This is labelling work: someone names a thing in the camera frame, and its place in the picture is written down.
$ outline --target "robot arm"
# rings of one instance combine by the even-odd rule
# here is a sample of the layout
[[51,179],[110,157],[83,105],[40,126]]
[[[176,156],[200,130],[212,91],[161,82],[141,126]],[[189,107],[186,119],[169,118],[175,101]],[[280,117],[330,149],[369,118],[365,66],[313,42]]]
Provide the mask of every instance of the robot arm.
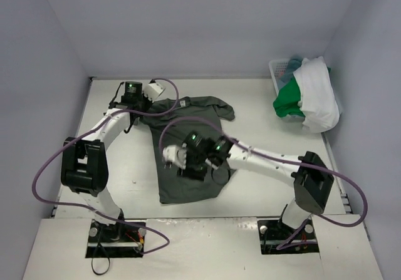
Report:
[[166,162],[178,166],[179,175],[190,179],[202,180],[208,167],[218,169],[223,162],[227,162],[231,169],[257,172],[293,187],[295,198],[284,208],[281,216],[282,223],[292,229],[297,229],[311,214],[324,212],[334,182],[333,176],[296,165],[274,162],[251,151],[325,167],[317,154],[307,152],[303,157],[281,155],[253,148],[242,142],[239,144],[246,150],[225,137],[214,141],[191,132],[181,147],[170,145],[164,148],[163,157]]
[[[164,90],[161,84],[154,81],[151,81],[143,91],[141,83],[126,82],[121,102],[114,102],[114,97],[105,116],[93,128],[99,126],[105,119],[110,120],[99,130],[88,135],[85,140],[80,140],[63,152],[61,183],[79,194],[89,206],[115,219],[123,219],[122,210],[114,203],[107,189],[106,151],[122,131],[129,132],[139,116],[128,112],[113,116],[113,113],[121,109],[145,112]],[[114,224],[99,215],[95,215],[95,220],[105,225]]]

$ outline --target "gray wall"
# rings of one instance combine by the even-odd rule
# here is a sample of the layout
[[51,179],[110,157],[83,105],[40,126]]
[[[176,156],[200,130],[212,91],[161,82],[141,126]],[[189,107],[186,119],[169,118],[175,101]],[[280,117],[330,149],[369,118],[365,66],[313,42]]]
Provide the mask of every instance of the gray wall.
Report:
[[351,0],[49,0],[90,75],[260,76],[323,54]]
[[[47,0],[0,0],[0,279],[21,279],[42,217],[34,199],[40,165],[74,134],[87,75]],[[60,161],[40,194],[54,199]]]
[[[325,59],[344,112],[330,132],[339,169],[364,189],[386,280],[401,275],[401,0],[353,0]],[[351,188],[353,208],[361,208]]]

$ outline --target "gray shirt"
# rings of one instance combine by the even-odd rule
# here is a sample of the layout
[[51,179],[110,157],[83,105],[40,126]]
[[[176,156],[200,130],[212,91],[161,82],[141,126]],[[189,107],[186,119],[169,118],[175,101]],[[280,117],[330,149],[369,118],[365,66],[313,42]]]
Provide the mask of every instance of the gray shirt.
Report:
[[[171,108],[173,104],[174,100],[170,99],[156,101],[148,112],[161,113]],[[181,98],[177,109],[170,114],[162,117],[144,117],[142,119],[142,122],[148,125],[152,132],[159,182],[159,196],[160,202],[164,204],[197,202],[217,197],[223,186],[228,182],[228,172],[224,168],[214,171],[214,180],[211,177],[211,170],[209,169],[204,181],[178,177],[178,168],[176,166],[171,167],[171,169],[164,168],[158,146],[160,134],[170,121],[177,117],[185,116],[205,118],[219,128],[221,128],[220,118],[229,121],[235,118],[232,106],[216,97],[204,96]],[[176,123],[169,128],[164,137],[163,146],[182,145],[184,138],[191,131],[197,131],[205,138],[212,138],[214,140],[221,136],[220,133],[208,125],[186,120]]]

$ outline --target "white cloth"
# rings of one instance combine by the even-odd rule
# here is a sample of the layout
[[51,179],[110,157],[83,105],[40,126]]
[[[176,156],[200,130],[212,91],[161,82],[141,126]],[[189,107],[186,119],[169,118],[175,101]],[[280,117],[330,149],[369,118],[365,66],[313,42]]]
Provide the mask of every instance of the white cloth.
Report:
[[323,57],[304,59],[302,66],[294,71],[294,77],[301,92],[298,106],[305,114],[304,128],[312,133],[333,128],[338,123],[340,112]]

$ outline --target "blue cloth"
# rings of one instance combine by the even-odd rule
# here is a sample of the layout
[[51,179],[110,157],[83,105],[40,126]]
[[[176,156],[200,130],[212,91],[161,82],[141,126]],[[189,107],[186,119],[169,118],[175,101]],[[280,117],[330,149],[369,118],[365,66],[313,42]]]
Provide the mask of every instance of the blue cloth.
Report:
[[278,90],[282,89],[282,87],[284,87],[289,83],[289,81],[291,81],[294,75],[293,74],[294,71],[297,70],[299,67],[301,67],[302,60],[303,58],[298,56],[297,54],[292,56],[291,59],[289,59],[286,71],[282,76],[280,76],[277,82]]

